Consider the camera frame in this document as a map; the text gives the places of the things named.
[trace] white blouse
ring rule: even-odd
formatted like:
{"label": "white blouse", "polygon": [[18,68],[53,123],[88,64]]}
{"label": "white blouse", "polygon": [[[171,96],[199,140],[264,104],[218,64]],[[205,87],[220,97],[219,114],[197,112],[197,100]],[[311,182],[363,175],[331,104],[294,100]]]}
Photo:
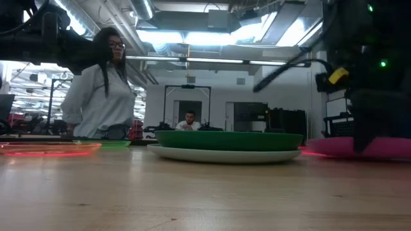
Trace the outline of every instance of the white blouse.
{"label": "white blouse", "polygon": [[86,68],[75,76],[61,104],[63,120],[77,124],[74,136],[93,138],[97,130],[133,124],[135,97],[114,66],[107,65],[109,95],[106,98],[103,72],[99,65]]}

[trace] pink plate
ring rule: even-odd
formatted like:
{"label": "pink plate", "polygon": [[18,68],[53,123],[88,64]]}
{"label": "pink plate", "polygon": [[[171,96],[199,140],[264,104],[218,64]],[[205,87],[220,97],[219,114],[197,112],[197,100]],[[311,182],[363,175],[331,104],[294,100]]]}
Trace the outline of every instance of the pink plate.
{"label": "pink plate", "polygon": [[361,153],[354,152],[352,137],[311,139],[308,147],[315,153],[332,157],[411,158],[411,139],[377,137]]}
{"label": "pink plate", "polygon": [[0,142],[0,153],[8,156],[72,157],[93,154],[100,146],[74,142]]}

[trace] green tray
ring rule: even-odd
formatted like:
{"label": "green tray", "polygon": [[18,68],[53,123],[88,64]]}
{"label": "green tray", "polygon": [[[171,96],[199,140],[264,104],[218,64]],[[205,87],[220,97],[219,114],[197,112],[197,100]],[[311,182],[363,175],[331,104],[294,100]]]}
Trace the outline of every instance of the green tray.
{"label": "green tray", "polygon": [[131,144],[131,141],[106,141],[106,140],[73,140],[73,142],[79,142],[82,144],[98,143],[101,144],[101,148],[125,148]]}
{"label": "green tray", "polygon": [[304,136],[284,133],[156,131],[159,143],[167,148],[220,151],[293,151]]}

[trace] desk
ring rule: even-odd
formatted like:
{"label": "desk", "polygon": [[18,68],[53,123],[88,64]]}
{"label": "desk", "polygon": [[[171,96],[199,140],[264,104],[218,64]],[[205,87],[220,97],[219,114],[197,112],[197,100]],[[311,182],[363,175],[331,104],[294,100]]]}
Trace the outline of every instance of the desk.
{"label": "desk", "polygon": [[144,147],[0,157],[0,230],[411,230],[411,164],[177,162]]}

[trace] orange plate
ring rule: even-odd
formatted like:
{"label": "orange plate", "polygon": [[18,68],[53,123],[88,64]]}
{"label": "orange plate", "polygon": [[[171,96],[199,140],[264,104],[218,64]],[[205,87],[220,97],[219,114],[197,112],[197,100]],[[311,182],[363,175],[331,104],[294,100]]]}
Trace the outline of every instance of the orange plate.
{"label": "orange plate", "polygon": [[0,142],[0,153],[8,156],[69,157],[91,155],[101,144],[74,142]]}

